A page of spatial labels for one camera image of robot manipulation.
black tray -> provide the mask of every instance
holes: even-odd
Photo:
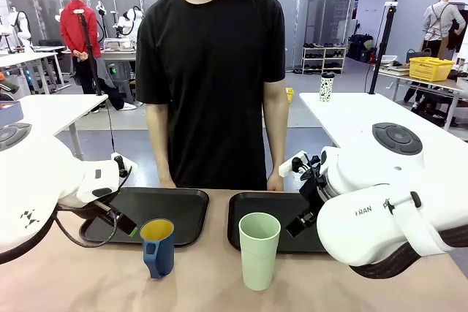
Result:
[[[229,200],[227,239],[236,249],[239,243],[239,221],[248,213],[264,212],[275,216],[281,223],[279,254],[326,253],[320,242],[315,224],[297,237],[291,237],[286,226],[307,207],[308,202],[298,193],[240,193]]]
[[[122,188],[111,204],[137,224],[138,233],[129,237],[117,230],[110,242],[141,244],[142,225],[151,219],[167,218],[174,223],[175,247],[189,245],[200,236],[208,201],[201,190]],[[80,228],[80,236],[92,242],[104,241],[111,232],[112,227],[100,218],[87,220]]]

blue mug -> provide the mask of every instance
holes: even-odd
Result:
[[[153,219],[140,230],[143,261],[153,279],[168,275],[174,267],[174,224],[167,219]]]

man's left hand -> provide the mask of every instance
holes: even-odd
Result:
[[[272,172],[266,183],[268,191],[284,191],[283,177],[278,172]]]

light green cup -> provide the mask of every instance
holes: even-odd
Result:
[[[280,230],[279,221],[267,213],[249,213],[239,221],[242,276],[248,288],[261,291],[270,286]]]

mug handle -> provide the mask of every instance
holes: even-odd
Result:
[[[154,246],[154,252],[150,254],[148,252],[149,248]],[[143,261],[148,266],[151,278],[153,279],[161,279],[161,275],[159,274],[156,268],[156,256],[158,255],[159,243],[146,243],[145,249],[143,251]]]

